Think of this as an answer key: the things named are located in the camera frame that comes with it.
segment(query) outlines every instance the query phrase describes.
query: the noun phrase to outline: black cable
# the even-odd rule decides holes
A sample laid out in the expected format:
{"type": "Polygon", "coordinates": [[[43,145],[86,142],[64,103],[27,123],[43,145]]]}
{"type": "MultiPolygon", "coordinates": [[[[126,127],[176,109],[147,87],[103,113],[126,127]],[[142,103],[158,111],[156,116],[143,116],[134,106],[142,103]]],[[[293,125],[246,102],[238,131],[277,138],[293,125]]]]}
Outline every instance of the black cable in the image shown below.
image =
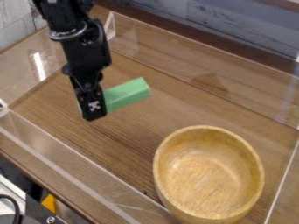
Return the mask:
{"type": "Polygon", "coordinates": [[[20,222],[22,212],[20,212],[20,207],[19,207],[19,204],[18,204],[15,198],[11,197],[10,195],[0,194],[0,199],[7,199],[14,203],[15,213],[14,213],[14,223],[12,224],[20,224],[19,222],[20,222]]]}

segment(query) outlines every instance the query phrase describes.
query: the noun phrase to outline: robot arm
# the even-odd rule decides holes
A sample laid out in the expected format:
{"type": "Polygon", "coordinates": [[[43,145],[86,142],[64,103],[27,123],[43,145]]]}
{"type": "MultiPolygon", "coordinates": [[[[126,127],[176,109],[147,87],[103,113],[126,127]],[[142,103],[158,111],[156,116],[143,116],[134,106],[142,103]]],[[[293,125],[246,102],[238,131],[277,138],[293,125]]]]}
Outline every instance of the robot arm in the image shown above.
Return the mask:
{"type": "Polygon", "coordinates": [[[82,115],[91,121],[107,114],[99,82],[102,70],[111,65],[108,40],[103,24],[91,19],[92,0],[34,0],[48,22],[50,38],[62,43],[68,64],[62,69],[70,76],[82,115]]]}

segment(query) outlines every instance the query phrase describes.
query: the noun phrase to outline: wooden bowl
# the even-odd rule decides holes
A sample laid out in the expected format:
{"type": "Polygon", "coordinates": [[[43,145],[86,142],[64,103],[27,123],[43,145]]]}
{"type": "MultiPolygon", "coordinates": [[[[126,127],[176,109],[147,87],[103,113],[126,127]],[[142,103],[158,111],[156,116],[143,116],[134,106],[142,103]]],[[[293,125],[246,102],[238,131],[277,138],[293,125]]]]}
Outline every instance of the wooden bowl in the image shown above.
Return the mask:
{"type": "Polygon", "coordinates": [[[232,132],[192,126],[175,131],[154,157],[155,187],[184,223],[235,223],[258,202],[264,169],[250,144],[232,132]]]}

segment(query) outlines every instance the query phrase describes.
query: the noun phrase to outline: bowl rim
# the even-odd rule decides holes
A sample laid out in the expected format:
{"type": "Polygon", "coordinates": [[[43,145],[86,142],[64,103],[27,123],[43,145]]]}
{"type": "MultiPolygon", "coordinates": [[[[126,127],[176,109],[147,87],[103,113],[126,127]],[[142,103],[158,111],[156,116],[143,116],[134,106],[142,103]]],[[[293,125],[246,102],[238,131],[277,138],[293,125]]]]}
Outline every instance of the bowl rim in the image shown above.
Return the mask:
{"type": "Polygon", "coordinates": [[[227,129],[223,129],[220,127],[215,127],[215,126],[210,126],[210,125],[194,125],[194,126],[188,126],[186,128],[178,129],[160,143],[158,150],[155,152],[154,155],[154,182],[155,182],[155,186],[158,187],[159,191],[162,192],[162,195],[164,196],[164,198],[167,199],[167,201],[172,204],[172,206],[180,210],[180,212],[183,212],[184,214],[188,214],[190,216],[195,217],[195,218],[202,218],[206,220],[224,220],[232,217],[236,217],[239,215],[242,215],[243,213],[246,213],[252,206],[256,204],[258,199],[260,197],[260,194],[263,192],[264,189],[264,184],[266,184],[266,172],[264,172],[264,167],[263,167],[263,163],[262,160],[259,158],[259,155],[255,151],[255,149],[252,148],[252,146],[250,145],[250,143],[234,132],[231,132],[227,129]],[[188,130],[216,130],[219,132],[224,132],[226,134],[228,134],[230,136],[235,137],[247,147],[254,159],[256,160],[256,168],[259,171],[259,185],[258,185],[258,189],[252,195],[252,197],[250,198],[250,200],[247,201],[247,203],[239,207],[238,209],[235,209],[232,212],[224,214],[224,213],[219,213],[219,214],[214,214],[214,215],[207,215],[206,213],[188,213],[186,210],[182,210],[174,203],[172,200],[168,197],[168,193],[166,193],[166,190],[163,188],[162,185],[162,181],[160,181],[160,175],[159,175],[159,170],[158,170],[158,164],[159,164],[159,160],[160,160],[160,154],[162,154],[162,150],[164,148],[164,145],[170,142],[171,139],[174,139],[175,136],[178,136],[179,134],[182,134],[183,132],[188,131],[188,130]]]}

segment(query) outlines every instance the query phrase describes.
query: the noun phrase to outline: green block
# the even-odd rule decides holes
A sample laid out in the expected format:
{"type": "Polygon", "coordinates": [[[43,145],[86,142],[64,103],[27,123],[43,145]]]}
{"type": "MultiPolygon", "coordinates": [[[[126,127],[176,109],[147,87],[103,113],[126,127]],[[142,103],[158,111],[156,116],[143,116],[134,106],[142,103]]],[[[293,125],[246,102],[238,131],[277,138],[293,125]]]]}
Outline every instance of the green block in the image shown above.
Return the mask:
{"type": "Polygon", "coordinates": [[[104,91],[107,112],[142,101],[151,95],[144,78],[138,78],[104,91]]]}

